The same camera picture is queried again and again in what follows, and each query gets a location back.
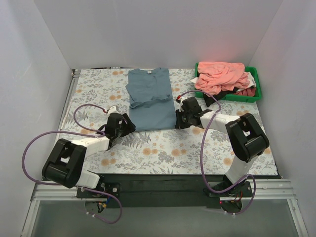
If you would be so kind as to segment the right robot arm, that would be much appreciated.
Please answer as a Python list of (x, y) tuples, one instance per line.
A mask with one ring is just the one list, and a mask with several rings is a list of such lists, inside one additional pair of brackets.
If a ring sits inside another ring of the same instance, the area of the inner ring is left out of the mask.
[[(180, 104), (176, 110), (177, 129), (195, 126), (204, 129), (200, 149), (201, 174), (207, 188), (215, 194), (226, 193), (235, 196), (241, 191), (241, 184), (248, 178), (249, 170), (270, 142), (255, 117), (246, 113), (242, 116), (221, 114), (219, 110), (203, 110), (195, 97), (183, 99), (179, 95), (176, 102)], [(203, 168), (203, 150), (209, 129), (225, 133), (235, 154), (229, 170), (223, 181), (215, 187), (210, 187)]]

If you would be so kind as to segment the blue-grey t shirt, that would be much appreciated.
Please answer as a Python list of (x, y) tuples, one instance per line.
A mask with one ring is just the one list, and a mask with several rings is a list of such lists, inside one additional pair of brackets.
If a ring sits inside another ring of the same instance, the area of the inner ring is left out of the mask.
[(173, 129), (176, 113), (169, 69), (128, 72), (129, 117), (136, 131)]

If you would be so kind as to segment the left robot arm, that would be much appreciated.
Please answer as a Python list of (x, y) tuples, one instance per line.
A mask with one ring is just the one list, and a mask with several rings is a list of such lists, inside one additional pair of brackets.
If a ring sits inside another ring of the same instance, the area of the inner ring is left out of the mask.
[(84, 160), (88, 156), (107, 151), (117, 138), (124, 137), (135, 129), (136, 126), (127, 114), (111, 113), (107, 124), (98, 131), (99, 134), (104, 132), (104, 136), (73, 141), (59, 139), (42, 169), (43, 178), (67, 188), (87, 187), (93, 197), (101, 197), (105, 185), (100, 182), (101, 177), (98, 174), (83, 169)]

